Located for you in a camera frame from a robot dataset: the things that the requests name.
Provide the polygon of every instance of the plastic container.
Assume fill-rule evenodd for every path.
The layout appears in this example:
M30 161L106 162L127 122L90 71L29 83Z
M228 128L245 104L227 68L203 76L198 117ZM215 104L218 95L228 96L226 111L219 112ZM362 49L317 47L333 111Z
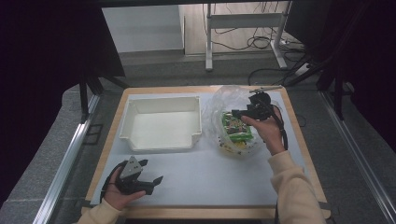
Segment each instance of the plastic container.
M199 96L129 100L120 138L134 152L187 151L202 134Z

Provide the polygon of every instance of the black cable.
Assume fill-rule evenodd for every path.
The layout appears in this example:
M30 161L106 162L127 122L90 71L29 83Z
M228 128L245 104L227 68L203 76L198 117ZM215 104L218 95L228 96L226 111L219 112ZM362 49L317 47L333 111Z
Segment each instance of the black cable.
M270 28L271 28L270 39L272 40L272 32L274 31L274 28L273 27L270 27Z
M275 6L275 11L274 12L276 12L276 10L277 10L277 4L279 4L279 2L276 2L276 6Z
M253 10L253 13L256 11L256 9L262 4L262 2L260 2Z
M295 115L297 117L297 121L298 121L300 128L305 127L306 126L306 118L303 115L299 115L299 114L295 114Z
M289 58L289 57L288 57L288 54L289 54L289 53L305 53L305 52L304 52L304 50L301 50L301 51L299 51L299 50L295 50L295 51L292 50L292 51L287 51L287 52L283 53L283 57L284 57L285 59L289 60L290 62L297 63L297 62L300 61L300 60L293 60L293 59Z
M271 34L272 34L272 33L277 34L277 31L274 29L274 27L265 27L265 28L271 29ZM303 43L301 43L301 42L296 42L296 41L288 41L288 42L291 43L291 44L303 44Z
M270 107L269 105L267 105L265 102L263 102L260 99L257 99L262 106L265 107L265 109L270 112L271 116L274 118L277 127L279 128L280 134L282 135L283 138L283 148L285 148L286 150L288 150L289 148L289 142L288 142L288 135L286 134L286 130L285 130L285 123L283 122L282 119L282 114L280 115L280 118L276 115L275 111L274 111L274 107L277 108L277 110L279 110L279 107L277 107L276 105L272 105L272 107Z
M293 49L281 44L279 45L279 49L293 51L293 52L305 52L305 49Z
M278 209L277 209L277 201L276 201L274 224L279 224L279 213L277 210Z
M327 218L326 220L330 220L333 224L337 224L337 223L335 222L334 217L329 217L329 218Z
M265 4L262 4L262 13L265 13L266 8L267 8L267 2L265 2Z
M272 2L270 2L270 6L268 7L268 12L270 12L271 6L272 6Z
M306 60L303 61L303 59L305 58L305 56L306 56L306 53L305 53L304 56L301 57L301 59L289 70L289 72L288 72L287 74L285 74L285 76L284 76L282 79L280 79L280 80L274 82L272 85L275 85L275 84L278 83L278 82L282 82L281 85L284 86L284 85L285 85L285 81L286 81L286 79L287 79L288 77L291 77L292 75L294 75L294 73L295 73L298 69L300 69L306 62L308 62L308 61L311 60L311 58L308 57L308 59L306 59Z
M207 35L207 30L206 30L206 26L205 26L206 21L205 21L205 9L204 9L204 4L202 4L202 13L203 13L203 18L204 18L204 29L205 29L205 34ZM237 28L233 28L233 29L231 29L231 30L228 30L228 31L225 31L225 32L222 32L222 33L218 33L216 30L215 30L215 32L216 32L217 34L225 34L225 33L231 32L231 31L236 30L236 29L237 29ZM254 34L253 34L253 37L251 37L251 38L249 38L249 39L247 40L247 46L244 47L244 48L241 48L241 49L232 48L232 47L230 47L230 46L227 46L227 45L225 45L225 44L221 44L221 43L215 42L215 41L211 41L211 42L212 42L213 44L221 45L221 46L223 46L224 48L232 49L232 50L243 50L243 49L248 49L248 48L266 49L266 48L270 45L271 39L268 38L268 37L266 37L266 36L255 36L255 34L257 33L257 30L258 30L258 28L256 28L256 30L255 30L255 32L254 32ZM265 41L267 42L267 44L266 44L265 46L259 47L259 46L256 45L256 42L257 42L257 41L263 41L263 40L265 40Z
M270 29L271 29L271 27L262 27L262 29L264 30L264 32L265 32L266 34L270 35L271 33L268 33L268 32L265 30L265 28L270 28Z
M275 71L275 72L287 72L287 71L289 71L289 70L282 70L282 69L278 69L278 68L260 68L260 69L256 69L256 70L254 70L253 72L251 72L249 75L248 75L248 77L247 77L247 84L250 86L251 85L251 83L250 83L250 79L253 77L253 75L255 74L255 73L257 73L257 72L260 72L260 71Z
M216 3L215 3L215 8L214 8L213 14L216 14ZM230 30L227 30L227 31L224 31L224 32L218 32L218 30L215 29L215 33L218 34L218 35L223 35L223 34L227 34L228 32L231 32L231 31L234 31L234 30L237 30L237 29L238 28L233 28L233 29L230 29Z

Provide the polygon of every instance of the beige sleeve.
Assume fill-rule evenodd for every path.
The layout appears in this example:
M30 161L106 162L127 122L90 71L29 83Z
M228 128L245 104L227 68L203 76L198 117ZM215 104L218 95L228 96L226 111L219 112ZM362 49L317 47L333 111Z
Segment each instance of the beige sleeve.
M102 199L102 203L82 215L78 224L112 224L117 221L120 213L121 211L113 208L105 199Z
M309 179L290 153L278 153L268 161L274 172L271 182L278 195L280 223L326 223Z

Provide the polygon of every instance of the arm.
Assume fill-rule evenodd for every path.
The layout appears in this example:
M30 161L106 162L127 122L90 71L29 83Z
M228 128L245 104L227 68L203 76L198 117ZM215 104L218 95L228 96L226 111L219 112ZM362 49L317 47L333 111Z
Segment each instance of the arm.
M271 183L278 195L280 223L326 223L311 183L289 152L278 153L268 161L274 172Z
M146 192L139 191L131 195L123 195L114 185L116 177L120 172L120 168L114 172L110 178L110 183L106 189L104 199L100 204L95 206L88 212L85 212L79 219L78 224L110 224L115 223L119 217L122 209L128 205L129 202L143 197Z
M275 112L281 118L277 108ZM294 163L283 147L282 136L274 118L258 121L243 116L241 119L257 129L273 156L268 161L274 172L271 183L278 195L280 223L326 223L303 168Z

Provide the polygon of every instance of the wall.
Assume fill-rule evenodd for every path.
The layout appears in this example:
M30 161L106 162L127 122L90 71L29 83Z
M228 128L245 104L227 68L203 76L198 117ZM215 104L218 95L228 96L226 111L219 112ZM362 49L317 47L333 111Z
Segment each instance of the wall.
M118 52L183 49L179 6L103 8Z

